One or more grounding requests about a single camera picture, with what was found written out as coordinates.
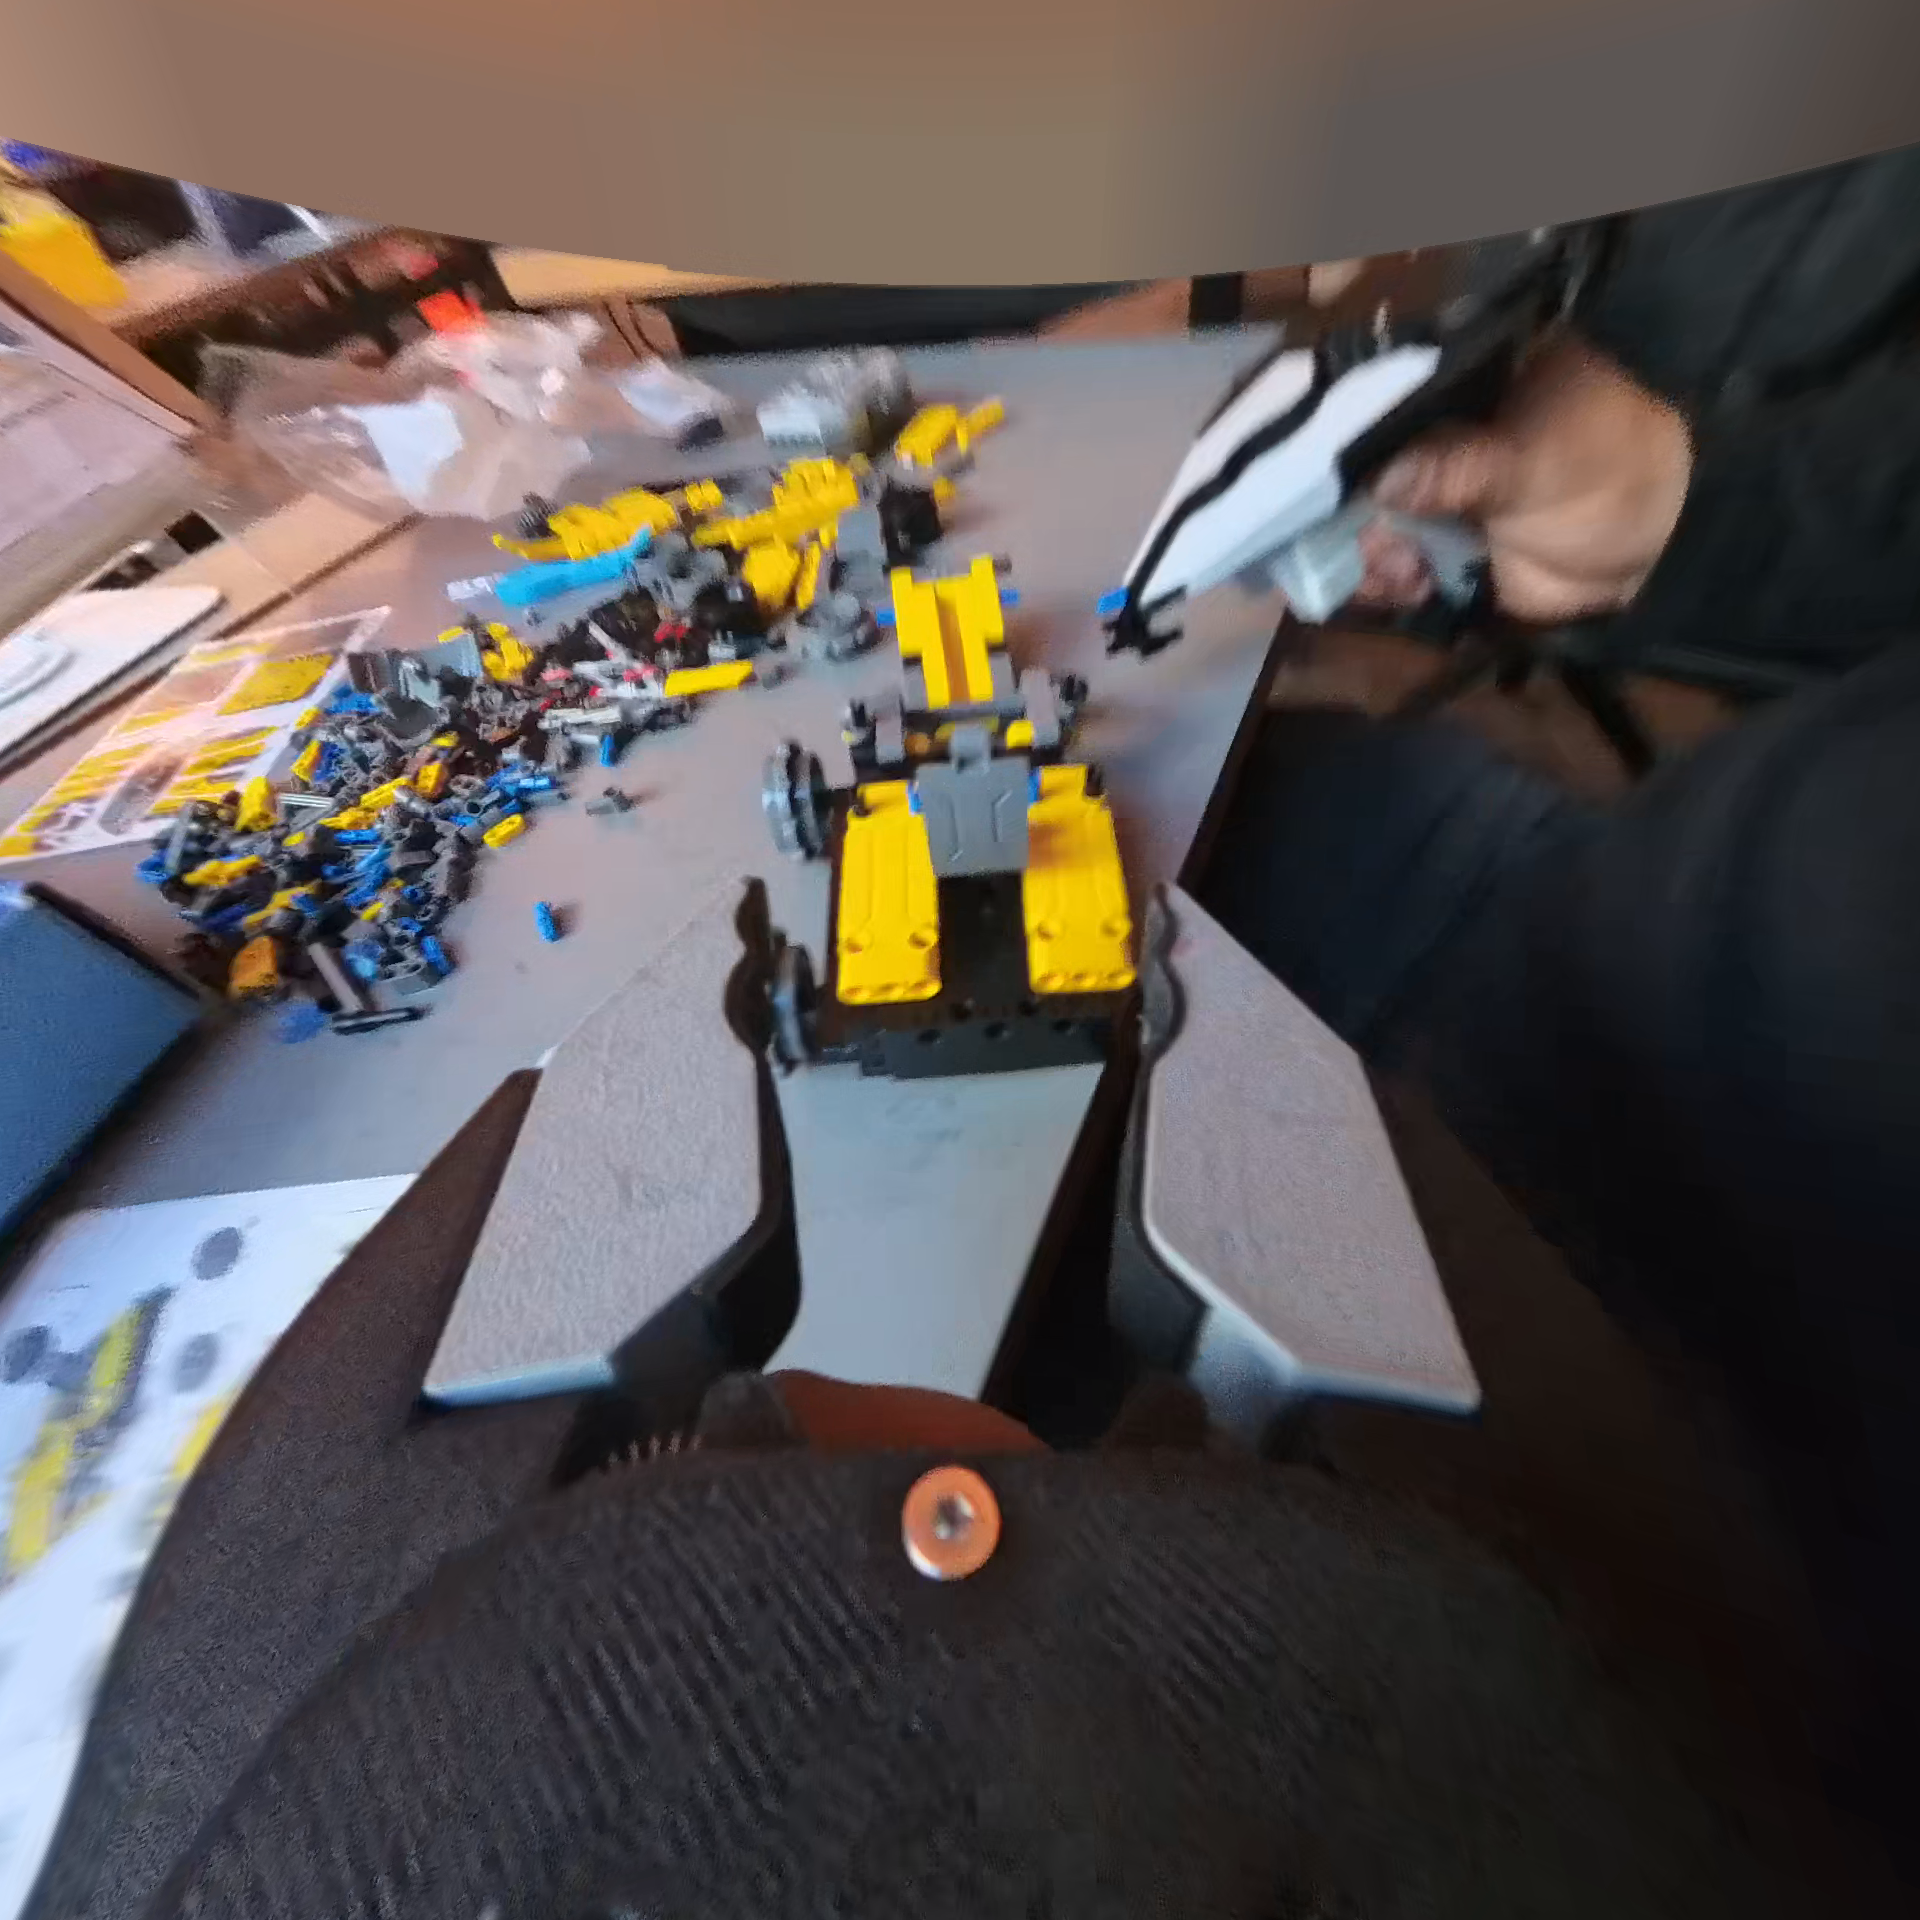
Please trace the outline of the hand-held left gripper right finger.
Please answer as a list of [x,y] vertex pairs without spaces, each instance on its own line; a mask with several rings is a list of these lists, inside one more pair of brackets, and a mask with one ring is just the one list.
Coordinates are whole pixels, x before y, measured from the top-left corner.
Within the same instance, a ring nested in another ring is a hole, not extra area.
[[1481,1382],[1357,1054],[1181,886],[1142,931],[1140,1356],[1215,1420],[1469,1418]]

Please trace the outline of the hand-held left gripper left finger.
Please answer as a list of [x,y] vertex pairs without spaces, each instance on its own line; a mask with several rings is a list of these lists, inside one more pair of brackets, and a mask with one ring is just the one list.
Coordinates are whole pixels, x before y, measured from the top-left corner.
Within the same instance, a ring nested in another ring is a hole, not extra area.
[[554,1044],[422,1396],[697,1407],[793,1326],[762,882],[709,898]]

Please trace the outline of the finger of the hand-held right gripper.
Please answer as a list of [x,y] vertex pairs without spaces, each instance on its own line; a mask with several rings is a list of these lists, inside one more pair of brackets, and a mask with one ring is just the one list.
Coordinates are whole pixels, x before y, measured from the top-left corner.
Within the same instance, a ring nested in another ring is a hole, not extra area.
[[1202,427],[1136,549],[1136,621],[1149,627],[1221,586],[1279,593],[1326,621],[1360,587],[1356,483],[1343,461],[1420,398],[1437,348],[1386,348],[1348,365],[1333,350],[1281,350]]
[[1281,350],[1197,433],[1126,562],[1136,593],[1208,593],[1266,573],[1341,508],[1341,459],[1434,372],[1432,342],[1343,367],[1329,350]]

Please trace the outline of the yellow black toy vehicle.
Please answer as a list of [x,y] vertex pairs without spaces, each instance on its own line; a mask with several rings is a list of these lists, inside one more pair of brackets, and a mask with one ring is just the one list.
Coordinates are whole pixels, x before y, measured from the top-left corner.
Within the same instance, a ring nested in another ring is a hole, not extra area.
[[822,963],[776,945],[780,1065],[934,1079],[1098,1067],[1136,997],[1136,917],[1112,798],[1081,759],[1087,686],[1010,650],[1017,593],[990,556],[897,566],[894,678],[844,709],[848,780],[781,743],[760,810],[828,866]]

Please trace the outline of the person's right forearm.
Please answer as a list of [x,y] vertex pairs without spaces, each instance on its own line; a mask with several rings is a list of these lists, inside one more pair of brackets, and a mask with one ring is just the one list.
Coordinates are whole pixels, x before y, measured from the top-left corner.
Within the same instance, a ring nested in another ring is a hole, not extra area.
[[1703,415],[1639,644],[1837,674],[1917,633],[1916,335]]

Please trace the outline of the black office chair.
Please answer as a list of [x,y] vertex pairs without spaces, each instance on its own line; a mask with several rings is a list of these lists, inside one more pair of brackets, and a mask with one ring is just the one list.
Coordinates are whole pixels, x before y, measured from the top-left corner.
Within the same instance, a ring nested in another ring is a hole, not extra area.
[[1676,647],[1625,659],[1598,625],[1352,607],[1284,641],[1268,706],[1437,721],[1604,801],[1751,711],[1813,684],[1788,665]]

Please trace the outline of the person's black pants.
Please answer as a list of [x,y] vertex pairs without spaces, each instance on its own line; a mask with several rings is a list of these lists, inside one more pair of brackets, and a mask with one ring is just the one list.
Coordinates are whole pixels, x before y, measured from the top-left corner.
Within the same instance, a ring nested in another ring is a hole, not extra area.
[[1916,830],[1903,641],[1607,805],[1448,723],[1273,709],[1202,885],[1721,1379],[1888,1827],[1916,1794]]

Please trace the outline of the pile of small dark pieces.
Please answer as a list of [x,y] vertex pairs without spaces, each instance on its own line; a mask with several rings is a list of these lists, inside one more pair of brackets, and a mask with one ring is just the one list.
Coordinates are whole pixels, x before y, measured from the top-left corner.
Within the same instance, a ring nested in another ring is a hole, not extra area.
[[631,740],[592,674],[465,620],[356,657],[284,773],[189,795],[135,876],[181,921],[182,970],[226,1001],[286,1006],[295,1033],[414,1023],[457,970],[448,921],[480,857]]

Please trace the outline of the grey battery box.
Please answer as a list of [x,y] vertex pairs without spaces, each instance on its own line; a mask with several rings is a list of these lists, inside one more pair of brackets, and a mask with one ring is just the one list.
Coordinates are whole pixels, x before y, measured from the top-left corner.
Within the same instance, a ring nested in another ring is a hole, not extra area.
[[825,353],[757,404],[760,436],[776,449],[876,453],[912,419],[904,362],[885,348]]

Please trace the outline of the blue cardboard box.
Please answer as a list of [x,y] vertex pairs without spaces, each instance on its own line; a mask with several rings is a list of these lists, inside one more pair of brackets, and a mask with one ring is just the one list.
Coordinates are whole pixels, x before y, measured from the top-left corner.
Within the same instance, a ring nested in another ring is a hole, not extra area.
[[61,1181],[202,1001],[77,903],[2,885],[2,1225]]

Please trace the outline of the blue curved panel piece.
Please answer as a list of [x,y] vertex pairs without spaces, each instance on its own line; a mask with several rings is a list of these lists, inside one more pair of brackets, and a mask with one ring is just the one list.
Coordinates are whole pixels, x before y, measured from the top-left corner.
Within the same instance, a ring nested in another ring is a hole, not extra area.
[[540,607],[570,593],[617,586],[644,557],[644,543],[625,543],[583,559],[524,562],[501,571],[492,594],[504,607]]

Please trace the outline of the yellow sticker sheet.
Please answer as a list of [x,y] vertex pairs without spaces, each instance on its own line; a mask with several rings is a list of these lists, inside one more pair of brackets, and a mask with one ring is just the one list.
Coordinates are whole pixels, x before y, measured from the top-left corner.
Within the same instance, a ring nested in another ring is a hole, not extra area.
[[271,775],[390,615],[376,606],[193,644],[33,805],[4,817],[2,862],[144,844],[186,802]]

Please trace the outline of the white flat object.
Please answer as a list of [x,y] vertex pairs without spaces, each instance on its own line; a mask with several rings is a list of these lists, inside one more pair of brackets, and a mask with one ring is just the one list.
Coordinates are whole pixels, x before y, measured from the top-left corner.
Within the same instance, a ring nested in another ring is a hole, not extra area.
[[73,593],[2,637],[2,754],[224,606],[207,586]]

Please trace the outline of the clear plastic bags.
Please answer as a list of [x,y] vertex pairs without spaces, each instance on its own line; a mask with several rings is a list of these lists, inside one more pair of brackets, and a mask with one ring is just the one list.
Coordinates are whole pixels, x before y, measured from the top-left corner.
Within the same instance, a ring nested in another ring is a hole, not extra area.
[[493,311],[381,365],[218,342],[198,390],[226,442],[302,491],[373,515],[502,518],[558,500],[622,438],[720,442],[736,404],[586,311]]

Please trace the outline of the yellow storage box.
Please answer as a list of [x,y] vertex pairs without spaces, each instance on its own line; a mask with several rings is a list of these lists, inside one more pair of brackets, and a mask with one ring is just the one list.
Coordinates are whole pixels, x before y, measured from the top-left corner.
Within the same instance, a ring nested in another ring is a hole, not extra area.
[[2,251],[64,299],[109,316],[128,286],[94,230],[2,157]]

